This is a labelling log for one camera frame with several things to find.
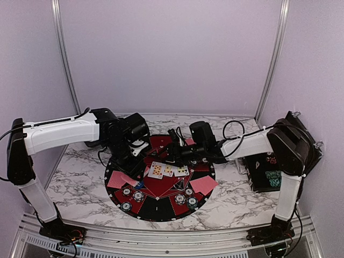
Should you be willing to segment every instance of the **white marble surface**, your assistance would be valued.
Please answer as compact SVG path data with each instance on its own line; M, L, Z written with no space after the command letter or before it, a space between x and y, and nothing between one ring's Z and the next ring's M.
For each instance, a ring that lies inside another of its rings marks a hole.
M258 129L254 119L207 116L146 115L151 134L167 133L180 126L185 137L194 121L208 121L217 139L222 139L222 128L232 119L245 125L247 132ZM227 136L240 134L241 127L228 127ZM238 174L233 162L215 164L219 185L210 199L193 214L169 222L148 222L133 218L117 208L108 197L104 186L104 167L97 157L99 149L84 144L70 145L47 189L57 204L62 217L84 223L155 230L214 230L269 223L277 205L278 192L253 193L247 176ZM109 154L103 154L107 161Z

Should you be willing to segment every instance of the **wall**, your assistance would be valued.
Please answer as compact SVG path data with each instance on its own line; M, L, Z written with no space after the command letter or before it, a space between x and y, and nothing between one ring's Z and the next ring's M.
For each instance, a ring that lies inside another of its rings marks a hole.
M51 2L0 1L0 132L15 118L42 121L74 114L55 35ZM6 177L6 146L0 142L0 174ZM52 170L61 148L34 157L42 183ZM0 253L8 257L23 211L27 208L18 189L0 181Z
M261 119L288 110L315 139L324 158L306 179L300 208L310 214L325 257L343 257L344 237L344 2L292 1L281 56Z
M60 3L81 109L254 116L281 1Z

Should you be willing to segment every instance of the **marble vein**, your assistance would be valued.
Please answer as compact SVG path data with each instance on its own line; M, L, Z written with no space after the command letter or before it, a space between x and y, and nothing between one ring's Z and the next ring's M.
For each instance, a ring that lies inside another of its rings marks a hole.
M189 125L203 120L210 123L217 139L222 139L222 128L227 121L244 123L246 132L258 129L254 119L214 116L145 115L151 134L166 134L167 129L181 127L190 137ZM241 134L241 126L232 124L226 135ZM152 230L215 230L268 223L275 211L278 192L253 193L247 176L239 175L234 162L215 164L219 185L210 199L196 212L185 218L155 223L135 219L117 208L108 197L104 186L104 167L97 157L99 149L84 144L68 146L54 174L47 193L57 204L65 219L102 226ZM102 154L106 162L110 154Z

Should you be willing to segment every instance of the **red and black mat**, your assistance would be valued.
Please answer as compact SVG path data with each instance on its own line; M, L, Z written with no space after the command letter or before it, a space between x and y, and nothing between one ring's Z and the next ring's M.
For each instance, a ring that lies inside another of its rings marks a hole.
M150 150L159 149L171 143L168 135L150 137ZM144 159L151 167L153 157ZM107 187L112 172L105 174L105 187L111 200L125 213L142 220L171 221L183 218L198 210L210 197L211 192L203 195L195 193L190 181L210 176L215 179L215 170L211 163L198 163L188 166L190 175L184 177L168 177L155 179L144 177L143 187L125 184L121 189Z

